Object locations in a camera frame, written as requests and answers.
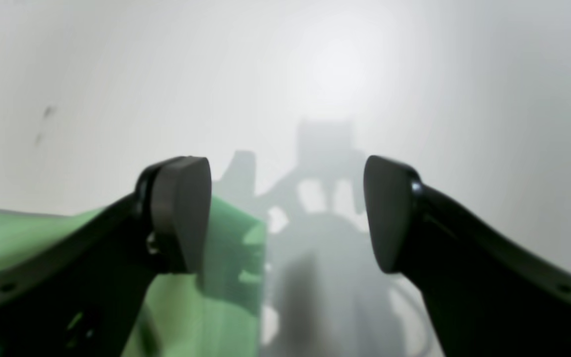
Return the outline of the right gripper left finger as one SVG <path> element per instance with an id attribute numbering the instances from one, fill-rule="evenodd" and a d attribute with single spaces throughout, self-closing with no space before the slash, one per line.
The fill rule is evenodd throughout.
<path id="1" fill-rule="evenodd" d="M 134 192 L 0 272 L 0 357 L 119 357 L 151 282 L 201 271 L 209 161 L 147 167 Z"/>

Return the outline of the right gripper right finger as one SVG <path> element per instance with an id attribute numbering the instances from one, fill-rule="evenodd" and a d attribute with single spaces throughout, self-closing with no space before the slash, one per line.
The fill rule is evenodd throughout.
<path id="1" fill-rule="evenodd" d="M 491 228 L 405 163 L 371 155 L 379 269 L 419 289 L 447 357 L 571 357 L 571 273 Z"/>

